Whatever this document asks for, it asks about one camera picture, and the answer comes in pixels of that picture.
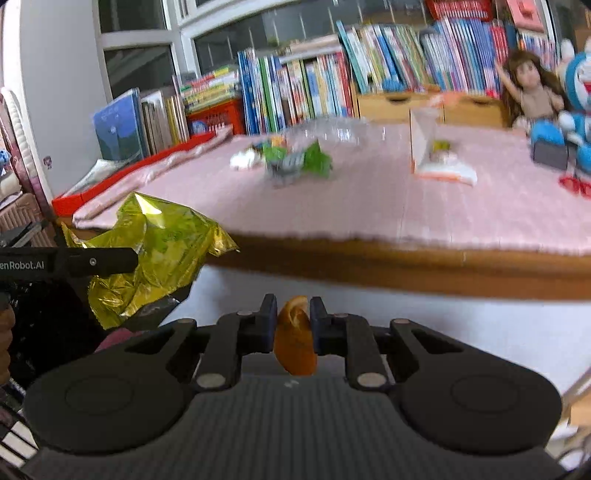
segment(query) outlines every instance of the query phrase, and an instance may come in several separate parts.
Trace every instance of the drawer handle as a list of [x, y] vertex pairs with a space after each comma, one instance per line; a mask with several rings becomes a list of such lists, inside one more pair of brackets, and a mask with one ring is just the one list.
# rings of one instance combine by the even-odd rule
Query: drawer handle
[[468, 98], [466, 99], [467, 102], [473, 103], [477, 106], [491, 106], [493, 105], [493, 100], [488, 98]]
[[407, 103], [410, 101], [410, 97], [386, 97], [386, 100], [390, 103]]

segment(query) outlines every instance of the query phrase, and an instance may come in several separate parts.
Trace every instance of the yellow foil wrapper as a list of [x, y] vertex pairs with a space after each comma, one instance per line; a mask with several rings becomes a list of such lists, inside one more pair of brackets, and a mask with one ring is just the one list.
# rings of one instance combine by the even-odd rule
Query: yellow foil wrapper
[[93, 277], [90, 308], [104, 329], [117, 327], [142, 306], [192, 283], [207, 253], [219, 257], [237, 249], [213, 220], [183, 205], [132, 193], [108, 232], [82, 241], [63, 226], [70, 247], [131, 247], [139, 265], [133, 273]]

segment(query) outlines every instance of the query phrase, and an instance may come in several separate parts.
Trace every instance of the wooden table edge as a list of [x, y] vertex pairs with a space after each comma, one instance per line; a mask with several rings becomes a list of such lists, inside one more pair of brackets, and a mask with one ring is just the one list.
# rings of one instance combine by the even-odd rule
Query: wooden table edge
[[[60, 219], [71, 226], [71, 219]], [[82, 239], [100, 231], [74, 229]], [[591, 300], [591, 255], [447, 249], [379, 241], [231, 234], [239, 252], [207, 263], [357, 287], [519, 300]]]

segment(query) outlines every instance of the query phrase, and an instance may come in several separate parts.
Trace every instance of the pink tablecloth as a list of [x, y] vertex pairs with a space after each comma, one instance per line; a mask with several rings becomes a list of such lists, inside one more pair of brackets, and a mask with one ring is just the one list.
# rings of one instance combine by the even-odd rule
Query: pink tablecloth
[[[418, 179], [410, 173], [405, 125], [385, 127], [385, 141], [361, 147], [326, 143], [330, 180], [311, 177], [275, 188], [261, 169], [233, 171], [237, 137], [141, 189], [182, 203], [226, 230], [270, 237], [351, 238], [448, 248], [591, 253], [591, 200], [560, 188], [559, 173], [530, 160], [525, 139], [504, 131], [442, 125], [478, 184]], [[110, 228], [120, 202], [80, 228]]]

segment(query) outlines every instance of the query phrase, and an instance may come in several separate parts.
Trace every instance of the blue plush toy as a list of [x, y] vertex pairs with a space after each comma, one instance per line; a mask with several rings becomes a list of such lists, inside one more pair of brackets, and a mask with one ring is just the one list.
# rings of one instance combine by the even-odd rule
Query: blue plush toy
[[585, 50], [575, 55], [570, 41], [564, 40], [561, 53], [556, 73], [576, 112], [560, 112], [560, 128], [550, 122], [537, 122], [531, 130], [531, 141], [543, 139], [563, 145], [566, 137], [577, 145], [577, 166], [591, 173], [591, 41], [587, 40]]

